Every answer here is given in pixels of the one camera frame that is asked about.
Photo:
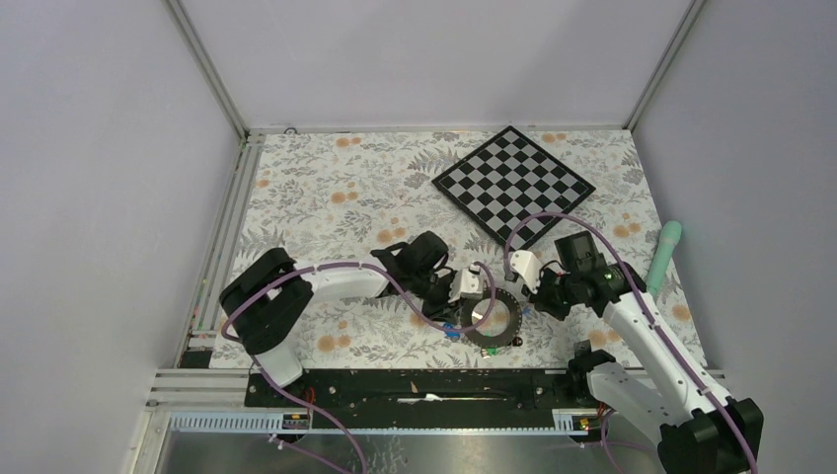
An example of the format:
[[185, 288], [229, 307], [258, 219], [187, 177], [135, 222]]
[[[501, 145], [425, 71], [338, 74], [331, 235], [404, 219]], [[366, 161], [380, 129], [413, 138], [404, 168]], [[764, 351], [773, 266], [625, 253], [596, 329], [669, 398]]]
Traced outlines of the blue key tag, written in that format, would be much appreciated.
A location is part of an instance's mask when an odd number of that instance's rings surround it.
[[446, 338], [451, 339], [451, 340], [459, 340], [460, 339], [460, 334], [457, 331], [457, 329], [454, 327], [453, 324], [443, 323], [442, 328], [443, 328], [443, 333], [444, 333]]

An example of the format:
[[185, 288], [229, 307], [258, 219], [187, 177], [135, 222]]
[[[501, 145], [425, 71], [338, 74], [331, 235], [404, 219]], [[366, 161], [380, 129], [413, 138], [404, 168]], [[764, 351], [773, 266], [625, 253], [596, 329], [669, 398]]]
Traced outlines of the large grey metal keyring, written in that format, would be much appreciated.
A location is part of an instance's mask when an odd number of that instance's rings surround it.
[[465, 333], [466, 339], [481, 349], [497, 349], [509, 346], [518, 336], [522, 325], [521, 306], [517, 299], [504, 289], [495, 291], [495, 300], [486, 290], [480, 300], [466, 300], [458, 313], [463, 327], [476, 326]]

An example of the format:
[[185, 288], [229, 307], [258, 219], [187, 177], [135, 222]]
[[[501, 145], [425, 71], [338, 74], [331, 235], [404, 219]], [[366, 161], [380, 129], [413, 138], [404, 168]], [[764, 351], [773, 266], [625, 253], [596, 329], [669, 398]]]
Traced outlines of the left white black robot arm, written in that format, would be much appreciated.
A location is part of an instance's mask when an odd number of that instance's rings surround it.
[[373, 250], [359, 261], [303, 265], [282, 248], [264, 253], [221, 291], [223, 338], [240, 344], [270, 378], [268, 393], [284, 406], [305, 396], [302, 364], [287, 338], [309, 305], [348, 298], [412, 294], [429, 321], [467, 291], [482, 292], [479, 272], [447, 268], [448, 247], [426, 231], [410, 242]]

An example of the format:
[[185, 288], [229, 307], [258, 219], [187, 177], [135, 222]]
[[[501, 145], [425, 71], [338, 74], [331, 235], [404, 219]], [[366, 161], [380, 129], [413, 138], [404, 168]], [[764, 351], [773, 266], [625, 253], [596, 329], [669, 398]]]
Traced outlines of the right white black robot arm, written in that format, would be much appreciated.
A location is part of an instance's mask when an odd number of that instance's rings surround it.
[[577, 350], [568, 363], [572, 402], [596, 401], [621, 414], [655, 446], [667, 473], [753, 473], [764, 416], [735, 399], [687, 351], [634, 269], [607, 262], [588, 231], [557, 240], [562, 273], [518, 250], [509, 266], [535, 309], [563, 321], [584, 306], [628, 345], [652, 381], [646, 386], [605, 350]]

